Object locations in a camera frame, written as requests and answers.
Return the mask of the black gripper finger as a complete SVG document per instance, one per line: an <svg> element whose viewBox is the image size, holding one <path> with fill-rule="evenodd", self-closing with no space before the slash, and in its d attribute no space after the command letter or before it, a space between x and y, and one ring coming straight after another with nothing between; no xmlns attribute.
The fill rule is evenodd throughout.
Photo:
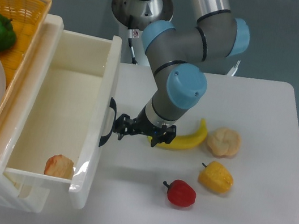
<svg viewBox="0 0 299 224"><path fill-rule="evenodd" d="M129 115L123 113L115 121L113 132L116 133L117 139L121 140L124 136L134 135L136 119L132 119Z"/></svg>
<svg viewBox="0 0 299 224"><path fill-rule="evenodd" d="M170 127L163 125L161 128L156 128L151 134L151 147L155 147L161 143L171 143L176 137L176 130L176 125L172 125Z"/></svg>

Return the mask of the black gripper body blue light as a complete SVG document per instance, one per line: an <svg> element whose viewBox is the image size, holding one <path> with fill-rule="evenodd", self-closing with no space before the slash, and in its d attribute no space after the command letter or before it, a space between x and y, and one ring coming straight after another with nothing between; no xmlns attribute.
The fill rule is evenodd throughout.
<svg viewBox="0 0 299 224"><path fill-rule="evenodd" d="M131 126L131 134L144 135L144 136L158 136L162 134L166 126L158 126L150 122L146 115L146 109L143 108L136 118L133 119Z"/></svg>

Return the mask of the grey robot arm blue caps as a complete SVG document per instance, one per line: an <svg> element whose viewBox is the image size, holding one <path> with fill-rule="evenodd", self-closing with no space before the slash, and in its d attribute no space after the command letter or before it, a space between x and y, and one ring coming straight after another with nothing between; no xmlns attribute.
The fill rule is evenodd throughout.
<svg viewBox="0 0 299 224"><path fill-rule="evenodd" d="M138 32L157 90L136 118L120 115L113 124L118 138L144 135L151 146L171 143L176 121L195 106L207 89L206 76L196 66L210 58L244 52L250 32L235 18L228 0L192 0L197 25L178 32L172 24L172 0L112 0L112 13L127 29Z"/></svg>

